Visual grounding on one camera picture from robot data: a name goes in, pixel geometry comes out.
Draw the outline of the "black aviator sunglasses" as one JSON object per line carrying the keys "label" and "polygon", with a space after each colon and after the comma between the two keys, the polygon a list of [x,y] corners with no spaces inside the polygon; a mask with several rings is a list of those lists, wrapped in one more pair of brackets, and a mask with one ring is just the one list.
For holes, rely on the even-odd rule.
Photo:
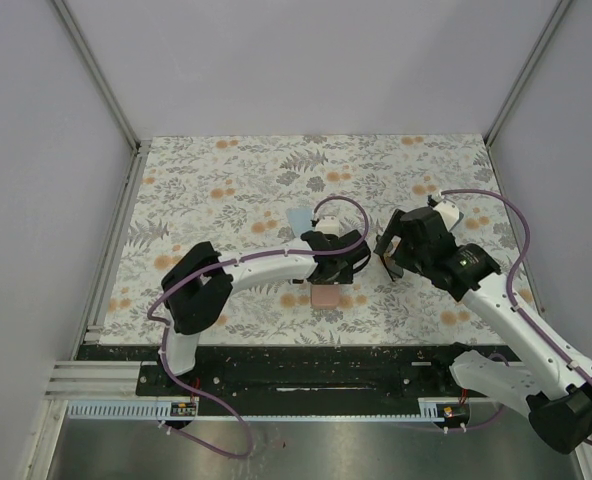
{"label": "black aviator sunglasses", "polygon": [[397,281],[403,278],[404,269],[397,263],[396,256],[393,252],[385,253],[381,257],[381,262],[392,281]]}

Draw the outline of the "pink glasses case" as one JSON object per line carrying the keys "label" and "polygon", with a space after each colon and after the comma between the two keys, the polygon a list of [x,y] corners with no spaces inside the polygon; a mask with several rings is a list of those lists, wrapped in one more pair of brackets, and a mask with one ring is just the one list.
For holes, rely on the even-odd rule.
{"label": "pink glasses case", "polygon": [[312,285],[310,288],[311,306],[316,309],[335,309],[340,304],[339,285]]}

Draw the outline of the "light blue cleaning cloth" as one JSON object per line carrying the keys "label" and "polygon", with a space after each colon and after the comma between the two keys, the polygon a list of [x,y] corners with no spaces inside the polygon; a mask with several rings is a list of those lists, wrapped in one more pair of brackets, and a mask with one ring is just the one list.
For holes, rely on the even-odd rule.
{"label": "light blue cleaning cloth", "polygon": [[289,226],[296,238],[312,229],[313,212],[308,207],[289,208],[286,210]]}

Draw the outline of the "grey-blue glasses case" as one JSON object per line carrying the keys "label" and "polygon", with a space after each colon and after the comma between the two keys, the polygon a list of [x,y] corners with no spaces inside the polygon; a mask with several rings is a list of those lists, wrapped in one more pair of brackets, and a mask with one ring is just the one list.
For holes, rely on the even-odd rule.
{"label": "grey-blue glasses case", "polygon": [[453,231],[464,219],[464,214],[455,206],[452,206],[448,210],[448,223],[447,228],[449,231]]}

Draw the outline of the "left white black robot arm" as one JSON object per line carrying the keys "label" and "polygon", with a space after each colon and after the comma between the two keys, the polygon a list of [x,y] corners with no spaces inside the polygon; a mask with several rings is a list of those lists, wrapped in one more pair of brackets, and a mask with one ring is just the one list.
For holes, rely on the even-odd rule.
{"label": "left white black robot arm", "polygon": [[282,281],[347,285],[370,256],[357,230],[342,236],[307,231],[282,245],[248,251],[195,245],[161,282],[166,332],[160,353],[166,363],[158,383],[172,395],[190,389],[200,334],[215,324],[232,295]]}

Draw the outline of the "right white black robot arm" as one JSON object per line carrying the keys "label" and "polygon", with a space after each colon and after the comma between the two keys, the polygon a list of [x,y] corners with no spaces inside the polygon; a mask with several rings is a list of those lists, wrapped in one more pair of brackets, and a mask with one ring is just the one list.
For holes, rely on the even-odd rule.
{"label": "right white black robot arm", "polygon": [[469,350],[431,371],[445,396],[481,393],[526,417],[540,439],[561,454],[592,435],[592,360],[519,303],[499,264],[480,246],[458,245],[450,232],[458,209],[449,202],[395,210],[376,254],[393,274],[411,272],[483,319],[518,356],[512,369]]}

